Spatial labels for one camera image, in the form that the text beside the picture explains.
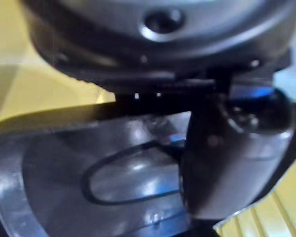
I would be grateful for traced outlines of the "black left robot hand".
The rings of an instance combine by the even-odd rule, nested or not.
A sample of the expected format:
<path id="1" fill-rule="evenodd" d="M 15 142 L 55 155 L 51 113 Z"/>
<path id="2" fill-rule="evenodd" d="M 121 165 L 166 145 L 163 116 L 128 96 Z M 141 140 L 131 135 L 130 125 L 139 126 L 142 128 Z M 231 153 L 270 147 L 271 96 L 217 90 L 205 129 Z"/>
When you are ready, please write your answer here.
<path id="1" fill-rule="evenodd" d="M 190 106 L 186 210 L 223 220 L 258 202 L 296 159 L 296 0 L 22 0 L 29 37 L 58 71 L 125 99 Z"/>

